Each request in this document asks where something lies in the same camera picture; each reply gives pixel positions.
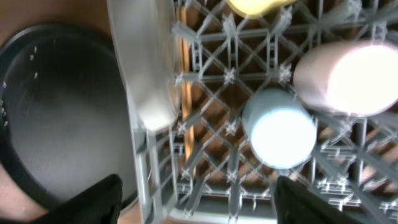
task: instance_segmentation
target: yellow container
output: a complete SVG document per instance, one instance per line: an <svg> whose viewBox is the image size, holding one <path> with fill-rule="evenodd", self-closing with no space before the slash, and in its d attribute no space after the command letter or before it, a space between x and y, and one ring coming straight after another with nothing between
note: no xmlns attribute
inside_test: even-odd
<svg viewBox="0 0 398 224"><path fill-rule="evenodd" d="M227 0L228 5L233 11L242 17L257 19L265 13L285 6L295 0Z"/></svg>

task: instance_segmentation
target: dish rack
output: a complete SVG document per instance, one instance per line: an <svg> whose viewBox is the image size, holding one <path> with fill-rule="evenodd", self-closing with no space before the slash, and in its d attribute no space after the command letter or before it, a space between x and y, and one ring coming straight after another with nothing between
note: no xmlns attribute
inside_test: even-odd
<svg viewBox="0 0 398 224"><path fill-rule="evenodd" d="M143 223L276 223L278 175L363 223L398 223L397 107L369 118L311 111L318 140L311 158L289 170L261 164L241 127L244 103L283 88L310 49L342 40L398 44L398 1L298 0L256 20L225 0L173 1L182 89L178 121L134 142Z"/></svg>

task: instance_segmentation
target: plastic grid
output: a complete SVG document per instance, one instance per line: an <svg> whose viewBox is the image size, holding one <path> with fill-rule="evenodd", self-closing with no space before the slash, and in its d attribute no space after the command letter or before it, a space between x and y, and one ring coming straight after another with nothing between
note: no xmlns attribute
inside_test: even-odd
<svg viewBox="0 0 398 224"><path fill-rule="evenodd" d="M219 98L220 93L228 85L239 85L249 96L252 96L272 83L278 83L294 95L294 88L290 84L292 63L312 47L322 44L323 41L343 40L342 36L333 32L335 29L358 28L356 35L350 37L353 40L387 39L398 43L398 32L387 31L388 26L398 22L398 1L384 2L383 6L379 6L381 2L373 0L364 7L360 0L345 0L327 13L323 13L323 3L324 0L318 0L316 16L310 12L305 1L297 1L283 7L273 22L260 17L258 22L262 28L244 29L249 22L248 19L235 24L232 14L223 14L222 19L216 16L226 6L224 0L219 1L212 9L206 8L206 1L174 2L176 8L195 7L204 15L203 23L197 30L181 22L176 22L172 29L174 34L189 42L192 60L190 72L176 74L176 85L181 85L183 82L196 83L209 96L209 99L200 110L169 127L168 132L148 132L145 146L134 145L141 215L145 223L159 223L178 205L183 205L184 218L189 218L197 209L202 196L228 198L229 219L232 221L238 219L243 199L252 200L253 210L262 200L271 201L270 206L273 205L272 181L268 175L261 172L263 165L253 164L240 153L243 147L248 146L248 140L243 139L236 144L226 138L227 135L235 135L240 123L239 114L243 107L238 111L233 110ZM294 14L300 14L306 23L291 25ZM216 24L222 32L204 33L211 23ZM286 38L286 34L305 34L307 37L300 45L297 45ZM255 49L243 41L243 39L255 37L263 38ZM221 44L212 52L203 46L205 42L214 41L220 41ZM291 54L281 62L278 61L280 45L291 51ZM228 54L227 64L218 59L219 54L225 49ZM266 49L265 55L259 55L262 49ZM240 50L248 55L243 63L238 60ZM255 61L263 72L243 74L243 68L247 67L251 61ZM205 75L206 69L211 65L217 66L224 71L224 74ZM246 85L245 81L257 81L261 84L257 90L253 90ZM221 83L222 85L213 91L207 87L206 83ZM229 117L221 126L209 122L203 115L214 101L228 112ZM319 112L312 114L315 124L327 126L332 130L332 135L328 139L318 140L309 161L302 166L283 170L279 172L279 175L286 175L299 181L340 210L344 207L363 207L366 213L378 223L397 223L397 199L374 197L369 194L369 189L377 188L386 182L398 183L398 172L396 167L393 167L396 164L388 164L372 153L376 147L398 143L397 115L385 112L370 118L347 118ZM198 123L203 125L211 136L203 144L196 143L189 159L181 164L179 161L184 156L184 143L179 140L180 136ZM370 141L367 139L369 129L379 130L377 136ZM134 135L140 132L142 130L136 130ZM207 145L216 138L228 148L228 152L221 160L215 159L205 151ZM202 176L195 175L194 170L201 160L207 161L211 172ZM239 163L249 167L245 175L238 175ZM308 175L302 172L305 164L309 167ZM368 179L363 177L365 164L377 170L376 174ZM207 183L219 173L228 184L214 187ZM260 191L245 189L241 184L251 177L267 183L267 187Z"/></svg>

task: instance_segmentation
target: black round lid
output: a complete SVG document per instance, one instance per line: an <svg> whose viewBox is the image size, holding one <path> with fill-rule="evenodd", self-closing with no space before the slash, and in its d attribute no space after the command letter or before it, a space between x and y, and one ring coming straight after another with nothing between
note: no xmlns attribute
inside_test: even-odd
<svg viewBox="0 0 398 224"><path fill-rule="evenodd" d="M110 174L136 198L126 94L112 40L78 27L23 30L0 50L0 160L51 209Z"/></svg>

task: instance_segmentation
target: gray plastic dish rack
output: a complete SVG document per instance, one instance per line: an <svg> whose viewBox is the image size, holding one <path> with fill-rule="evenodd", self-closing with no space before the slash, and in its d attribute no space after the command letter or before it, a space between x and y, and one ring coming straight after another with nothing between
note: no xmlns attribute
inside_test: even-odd
<svg viewBox="0 0 398 224"><path fill-rule="evenodd" d="M219 95L228 85L238 85L252 96L270 83L278 83L294 94L290 84L294 60L325 42L349 38L385 40L398 44L398 31L394 30L394 24L398 24L397 0L344 0L323 12L326 1L329 0L314 0L317 5L314 12L308 8L306 1L298 0L280 9L273 21L260 17L257 22L262 28L255 29L245 29L250 22L247 19L242 18L236 24L230 14L220 15L221 9L228 7L224 0L218 1L211 9L206 7L206 1L174 1L176 9L182 6L187 10L195 7L204 18L197 30L181 22L176 22L171 30L189 42L192 61L190 72L176 75L176 85L183 82L198 83L208 95L210 103L187 119L179 119L168 131L147 132L144 146L134 143L143 223L160 223L167 217L202 223L277 222L272 201L272 181L260 171L262 164L253 163L240 153L239 150L248 145L247 140L236 146L235 142L226 138L227 134L234 135L240 123L240 111L232 110ZM294 24L294 17L299 17L303 22ZM212 26L218 26L221 32L204 33L211 23ZM349 37L346 32L343 35L335 32L351 29L356 32ZM287 37L295 34L305 36L301 44ZM262 41L253 49L245 44L245 40L251 38L260 38ZM207 42L221 44L211 52L204 46ZM290 52L283 61L278 56L280 46ZM228 63L218 59L224 50ZM241 51L247 55L243 62L238 54ZM243 68L251 61L255 61L263 72L242 74ZM224 73L206 75L205 71L210 65ZM249 88L246 81L257 81L260 83L259 88ZM206 86L207 83L220 83L221 87L213 91ZM203 116L203 112L214 101L229 114L229 119L221 126L215 126ZM329 127L333 134L328 139L318 140L312 157L306 163L285 170L280 175L300 182L329 204L363 223L397 223L397 194L379 196L370 193L371 189L380 185L398 183L396 163L387 162L373 153L374 148L398 143L398 116L392 112L369 118L330 116L316 112L312 112L312 115L316 125ZM187 161L180 159L185 152L181 136L198 123L211 133L211 137L203 144L196 143ZM370 129L377 129L378 132L371 140L367 140ZM133 136L141 137L145 132L137 129ZM228 148L228 155L221 160L205 151L207 145L216 138ZM204 176L194 175L194 169L202 160L212 171ZM238 176L241 164L249 167L244 176ZM365 166L375 170L375 174L366 180L363 178ZM209 184L208 180L215 174L221 174L226 184ZM266 183L267 187L245 188L242 183L249 177Z"/></svg>

